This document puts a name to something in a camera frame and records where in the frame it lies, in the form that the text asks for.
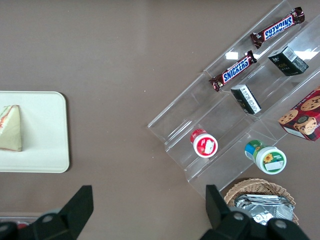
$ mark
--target cookie box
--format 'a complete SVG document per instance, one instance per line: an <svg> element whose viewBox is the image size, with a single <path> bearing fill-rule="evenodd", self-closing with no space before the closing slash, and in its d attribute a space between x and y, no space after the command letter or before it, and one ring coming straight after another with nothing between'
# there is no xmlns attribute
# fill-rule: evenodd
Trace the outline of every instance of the cookie box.
<svg viewBox="0 0 320 240"><path fill-rule="evenodd" d="M320 138L320 86L283 115L278 122L289 134L313 142Z"/></svg>

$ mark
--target brown table surface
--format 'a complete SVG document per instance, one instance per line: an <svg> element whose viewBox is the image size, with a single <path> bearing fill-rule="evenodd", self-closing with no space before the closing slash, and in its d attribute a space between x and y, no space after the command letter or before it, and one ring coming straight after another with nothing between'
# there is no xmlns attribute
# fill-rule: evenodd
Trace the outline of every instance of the brown table surface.
<svg viewBox="0 0 320 240"><path fill-rule="evenodd" d="M79 239L199 239L210 228L205 200L147 124L278 2L1 1L0 89L65 95L71 165L1 172L0 212L42 213L92 185ZM290 3L307 21L320 12L317 0ZM240 176L286 188L311 239L320 235L319 144L287 136L281 174L252 166Z"/></svg>

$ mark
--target plastic packaging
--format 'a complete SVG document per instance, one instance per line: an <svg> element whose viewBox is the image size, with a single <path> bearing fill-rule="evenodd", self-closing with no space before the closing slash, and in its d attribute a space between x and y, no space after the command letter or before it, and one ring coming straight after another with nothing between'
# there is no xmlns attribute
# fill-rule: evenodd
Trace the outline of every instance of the plastic packaging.
<svg viewBox="0 0 320 240"><path fill-rule="evenodd" d="M275 146L263 145L259 140L250 141L245 146L244 153L266 174L278 174L287 164L287 158L283 151Z"/></svg>
<svg viewBox="0 0 320 240"><path fill-rule="evenodd" d="M235 200L235 206L247 210L261 225L267 225L272 218L292 221L294 206L284 196L243 194Z"/></svg>
<svg viewBox="0 0 320 240"><path fill-rule="evenodd" d="M0 110L0 150L22 151L18 105L5 106Z"/></svg>
<svg viewBox="0 0 320 240"><path fill-rule="evenodd" d="M210 158L218 150L217 140L203 129L195 130L190 137L194 151L202 158Z"/></svg>

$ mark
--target snickers logo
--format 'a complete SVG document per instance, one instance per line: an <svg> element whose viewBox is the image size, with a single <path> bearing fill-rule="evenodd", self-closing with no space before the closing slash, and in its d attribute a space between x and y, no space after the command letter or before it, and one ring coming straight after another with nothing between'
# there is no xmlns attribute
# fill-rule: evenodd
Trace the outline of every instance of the snickers logo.
<svg viewBox="0 0 320 240"><path fill-rule="evenodd" d="M280 22L277 22L275 25L270 26L263 32L264 40L272 38L274 35L282 32L283 30L291 27L294 24L294 19L292 15L284 18Z"/></svg>
<svg viewBox="0 0 320 240"><path fill-rule="evenodd" d="M238 62L236 65L231 67L228 71L226 71L222 75L223 84L226 84L230 79L233 79L235 76L244 71L247 67L249 67L249 57L247 56L241 62Z"/></svg>

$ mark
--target snickers bar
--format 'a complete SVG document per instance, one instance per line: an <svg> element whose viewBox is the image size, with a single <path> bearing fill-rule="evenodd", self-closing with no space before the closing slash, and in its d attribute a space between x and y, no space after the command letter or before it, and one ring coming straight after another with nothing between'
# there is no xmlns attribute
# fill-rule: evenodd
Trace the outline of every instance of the snickers bar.
<svg viewBox="0 0 320 240"><path fill-rule="evenodd" d="M219 92L225 84L227 84L231 79L234 79L237 75L246 70L250 65L256 63L257 60L254 58L252 51L248 51L246 56L238 60L235 64L225 70L222 74L215 76L210 79L209 82L213 86L214 90Z"/></svg>
<svg viewBox="0 0 320 240"><path fill-rule="evenodd" d="M294 25L301 24L304 21L305 14L302 11L302 8L296 7L285 18L281 19L280 21L277 21L276 23L268 26L266 29L258 33L252 33L250 37L253 41L253 44L256 46L257 49L259 49L261 45L264 43L264 41L267 41L268 39L274 37L278 33L281 33Z"/></svg>

